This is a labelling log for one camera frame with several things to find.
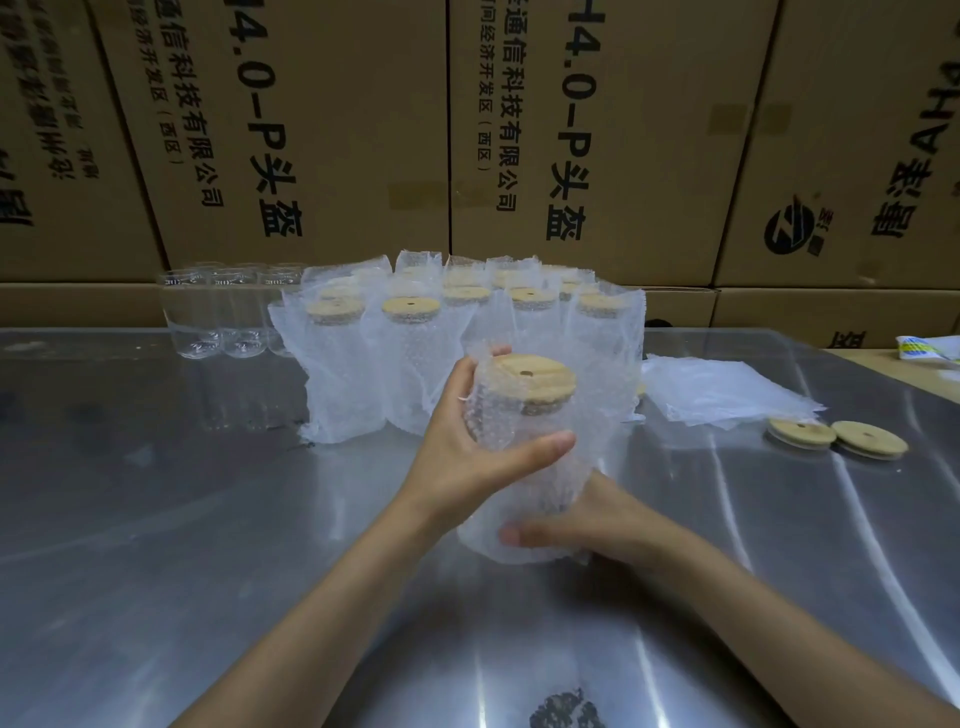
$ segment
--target circular black logo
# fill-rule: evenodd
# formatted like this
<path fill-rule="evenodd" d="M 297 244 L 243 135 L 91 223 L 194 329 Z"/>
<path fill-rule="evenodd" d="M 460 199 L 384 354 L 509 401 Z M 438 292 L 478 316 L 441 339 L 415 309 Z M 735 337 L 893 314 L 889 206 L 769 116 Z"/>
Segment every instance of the circular black logo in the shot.
<path fill-rule="evenodd" d="M 802 248 L 813 234 L 813 210 L 802 204 L 797 196 L 793 203 L 778 210 L 767 222 L 763 242 L 771 253 L 787 255 Z"/>

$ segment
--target stack of bubble wrap bags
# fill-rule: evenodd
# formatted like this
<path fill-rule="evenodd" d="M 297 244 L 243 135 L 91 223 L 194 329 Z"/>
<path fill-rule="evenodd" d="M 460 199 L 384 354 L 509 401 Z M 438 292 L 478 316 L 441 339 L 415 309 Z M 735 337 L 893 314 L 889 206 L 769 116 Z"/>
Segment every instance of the stack of bubble wrap bags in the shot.
<path fill-rule="evenodd" d="M 478 362 L 465 419 L 480 446 L 576 433 L 571 453 L 494 495 L 458 530 L 464 544 L 503 563 L 564 555 L 504 546 L 497 532 L 569 506 L 633 418 L 642 290 L 536 258 L 452 256 L 443 265 L 438 253 L 403 252 L 395 270 L 385 256 L 310 268 L 270 313 L 307 373 L 310 421 L 300 434 L 312 442 L 344 442 L 387 422 L 422 435 L 464 353 Z"/>

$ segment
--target person's right hand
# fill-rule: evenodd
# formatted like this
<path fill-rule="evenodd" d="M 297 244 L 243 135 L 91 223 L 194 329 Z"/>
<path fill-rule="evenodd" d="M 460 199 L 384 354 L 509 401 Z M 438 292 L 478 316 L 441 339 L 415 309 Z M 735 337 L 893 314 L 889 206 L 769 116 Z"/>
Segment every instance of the person's right hand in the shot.
<path fill-rule="evenodd" d="M 648 508 L 613 480 L 593 471 L 583 493 L 566 511 L 500 529 L 507 546 L 587 548 L 648 569 L 677 544 L 686 531 Z"/>

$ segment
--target hand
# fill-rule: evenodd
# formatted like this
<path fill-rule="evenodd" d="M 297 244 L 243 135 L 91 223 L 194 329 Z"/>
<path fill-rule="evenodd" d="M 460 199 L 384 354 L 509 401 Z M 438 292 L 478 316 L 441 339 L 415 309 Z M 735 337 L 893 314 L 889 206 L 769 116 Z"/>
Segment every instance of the hand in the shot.
<path fill-rule="evenodd" d="M 563 431 L 499 452 L 477 445 L 464 423 L 463 401 L 473 386 L 476 366 L 468 356 L 454 366 L 423 444 L 394 499 L 396 506 L 414 513 L 438 538 L 497 491 L 553 465 L 576 442 L 572 432 Z"/>
<path fill-rule="evenodd" d="M 566 511 L 506 525 L 500 529 L 500 541 L 527 548 L 588 548 L 635 568 L 649 569 L 667 546 L 686 533 L 613 480 L 593 471 L 583 493 Z"/>

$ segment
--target metal table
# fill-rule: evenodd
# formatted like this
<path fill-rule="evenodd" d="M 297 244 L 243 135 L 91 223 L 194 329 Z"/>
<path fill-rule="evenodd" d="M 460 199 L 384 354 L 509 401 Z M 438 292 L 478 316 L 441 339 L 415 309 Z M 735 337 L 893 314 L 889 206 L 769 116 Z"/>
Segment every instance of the metal table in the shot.
<path fill-rule="evenodd" d="M 960 705 L 960 406 L 768 331 L 651 330 L 646 349 L 744 360 L 911 444 L 893 463 L 804 452 L 647 402 L 603 468 Z M 306 447 L 282 426 L 301 386 L 291 360 L 185 361 L 163 331 L 0 332 L 0 724 L 164 726 L 323 576 L 418 440 Z M 447 537 L 328 724 L 789 721 L 626 571 L 504 567 Z"/>

